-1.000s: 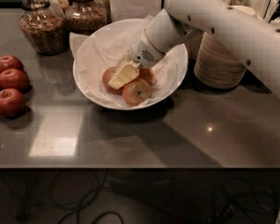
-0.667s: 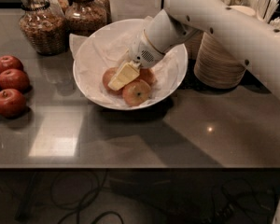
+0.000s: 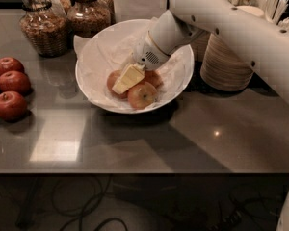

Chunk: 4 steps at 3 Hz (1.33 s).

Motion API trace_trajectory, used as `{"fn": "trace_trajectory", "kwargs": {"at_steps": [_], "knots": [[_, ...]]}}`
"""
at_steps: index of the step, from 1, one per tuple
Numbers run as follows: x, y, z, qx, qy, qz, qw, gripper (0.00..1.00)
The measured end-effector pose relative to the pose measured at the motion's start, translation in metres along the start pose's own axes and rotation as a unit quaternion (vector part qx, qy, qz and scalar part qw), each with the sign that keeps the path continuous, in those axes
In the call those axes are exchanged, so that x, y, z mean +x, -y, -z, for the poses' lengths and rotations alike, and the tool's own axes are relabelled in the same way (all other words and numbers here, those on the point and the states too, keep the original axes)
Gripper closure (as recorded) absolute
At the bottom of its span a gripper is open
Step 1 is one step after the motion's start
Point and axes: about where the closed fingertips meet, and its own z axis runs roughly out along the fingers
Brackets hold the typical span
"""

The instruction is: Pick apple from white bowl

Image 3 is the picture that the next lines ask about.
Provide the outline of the white gripper with vent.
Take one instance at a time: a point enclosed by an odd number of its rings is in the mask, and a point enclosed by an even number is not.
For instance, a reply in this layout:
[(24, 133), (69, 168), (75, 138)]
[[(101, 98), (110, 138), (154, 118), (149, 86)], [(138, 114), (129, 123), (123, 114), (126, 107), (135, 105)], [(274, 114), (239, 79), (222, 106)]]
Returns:
[(142, 34), (128, 55), (126, 59), (128, 65), (116, 79), (112, 90), (116, 94), (125, 93), (143, 80), (144, 69), (156, 70), (170, 57), (156, 45), (149, 32)]

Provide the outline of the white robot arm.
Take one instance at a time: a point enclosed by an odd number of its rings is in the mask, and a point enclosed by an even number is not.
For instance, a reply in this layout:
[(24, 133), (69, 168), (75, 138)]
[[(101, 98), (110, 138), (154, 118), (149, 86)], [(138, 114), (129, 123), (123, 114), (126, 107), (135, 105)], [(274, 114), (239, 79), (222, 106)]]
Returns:
[(177, 49), (209, 32), (289, 104), (289, 31), (227, 0), (169, 1), (169, 8), (141, 34), (122, 67), (156, 70)]

